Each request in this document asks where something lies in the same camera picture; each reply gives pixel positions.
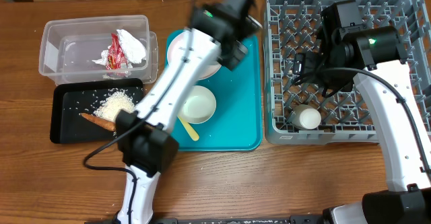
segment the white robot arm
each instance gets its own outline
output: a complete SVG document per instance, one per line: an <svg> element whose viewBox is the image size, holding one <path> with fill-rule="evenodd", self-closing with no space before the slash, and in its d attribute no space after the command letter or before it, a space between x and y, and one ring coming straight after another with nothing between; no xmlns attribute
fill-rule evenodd
<svg viewBox="0 0 431 224"><path fill-rule="evenodd" d="M261 27L247 15L250 5L251 0L225 0L223 4L206 5L196 10L192 16L192 30L187 30L181 46L185 57L170 64L137 105L134 114L121 112L117 117L119 149L124 153L123 161L129 173L123 207L111 223L150 222L158 178L178 150L178 143L170 133L181 104L206 65L219 60L223 66L233 69L241 55L246 54L238 41ZM357 9L354 1L334 6L354 6ZM295 83L307 81L323 85L326 92L328 88L352 90L354 81L368 106L379 137L387 169L388 190L366 194L363 201L356 204L327 209L319 224L429 223L429 215L426 214L429 207L426 205L431 196L431 173L427 159L430 158L431 142L411 90L409 66L403 62L406 55L397 32L391 28L359 29L358 32L358 26L363 28L360 17L348 15L348 20L334 22L325 14L328 10L331 8L322 12L323 30L318 35L322 40L321 52L297 55L294 72L300 76ZM347 25L328 26L331 23ZM230 50L228 57L224 57L226 48ZM336 69L347 72L336 72ZM360 69L379 76L390 87L376 78L363 75ZM411 117L401 104L404 102Z"/></svg>
<svg viewBox="0 0 431 224"><path fill-rule="evenodd" d="M377 69L371 73L393 85L405 98L419 130L424 151L427 158L431 159L431 142L411 90L409 71L409 65L403 65L396 60L379 63ZM385 160L388 191L409 192L408 186L412 184L416 184L417 188L422 190L430 188L430 179L422 170L420 150L416 145L409 119L401 104L397 103L395 95L382 83L366 75L357 74L354 83L370 111L376 128ZM412 202L409 205L406 207L414 208L416 203ZM333 224L372 224L365 218L362 202L335 207L331 211L331 218Z"/></svg>

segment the dish rack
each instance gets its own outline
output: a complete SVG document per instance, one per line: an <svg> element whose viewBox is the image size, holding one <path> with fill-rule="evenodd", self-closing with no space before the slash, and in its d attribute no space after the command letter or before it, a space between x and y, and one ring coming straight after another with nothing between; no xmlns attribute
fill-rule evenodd
<svg viewBox="0 0 431 224"><path fill-rule="evenodd" d="M331 142L378 142L370 113L354 88L331 98L313 84L292 86L297 52L319 51L316 40L321 11L345 0L266 0L263 52L265 58L265 137L270 143L324 145ZM430 22L424 0L356 0L369 28L395 26L409 55L410 79L428 135L431 135L431 84L427 54ZM314 130L300 130L291 121L293 108L309 104L322 116Z"/></svg>

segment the white bowl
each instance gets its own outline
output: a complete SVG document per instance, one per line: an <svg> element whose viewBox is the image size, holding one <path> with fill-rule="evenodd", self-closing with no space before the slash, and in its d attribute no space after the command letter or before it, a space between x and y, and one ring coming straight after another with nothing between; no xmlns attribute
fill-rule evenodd
<svg viewBox="0 0 431 224"><path fill-rule="evenodd" d="M193 86L178 116L188 123L201 124L209 120L215 111L216 97L206 87L196 85Z"/></svg>
<svg viewBox="0 0 431 224"><path fill-rule="evenodd" d="M168 64L170 64L172 62L172 59L174 57L182 57L184 54L183 50L180 50L180 46L181 44L183 44L183 38L184 38L184 32L182 32L181 34L179 34L178 36L176 36L176 38L174 38L174 40L172 40L172 42L169 44L168 47ZM206 70L202 73L202 75L199 77L199 80L201 79L207 79L209 77L211 77L212 75L214 75L215 73L217 73L217 71L221 68L222 66L217 62L214 61L212 63L210 63Z"/></svg>

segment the carrot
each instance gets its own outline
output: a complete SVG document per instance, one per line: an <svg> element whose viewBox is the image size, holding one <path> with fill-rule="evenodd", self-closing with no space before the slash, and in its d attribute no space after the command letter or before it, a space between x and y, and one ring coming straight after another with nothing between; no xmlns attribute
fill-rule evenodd
<svg viewBox="0 0 431 224"><path fill-rule="evenodd" d="M97 116L93 116L87 113L81 113L80 115L85 119L89 120L90 122L93 122L94 124L105 128L106 130L115 131L115 124L113 122L110 122L109 120L98 118Z"/></svg>

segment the teal tray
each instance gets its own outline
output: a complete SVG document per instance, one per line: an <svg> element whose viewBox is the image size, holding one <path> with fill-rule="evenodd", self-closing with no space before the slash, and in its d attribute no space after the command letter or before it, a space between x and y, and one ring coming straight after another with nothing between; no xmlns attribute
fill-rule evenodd
<svg viewBox="0 0 431 224"><path fill-rule="evenodd" d="M168 37L165 67L168 65L169 45L181 32L177 30ZM213 92L217 108L207 122L191 125L199 134L198 141L193 141L180 120L176 119L172 136L180 144L179 151L251 151L261 144L259 42L253 36L243 43L248 54L235 70L222 67L216 74L196 83Z"/></svg>

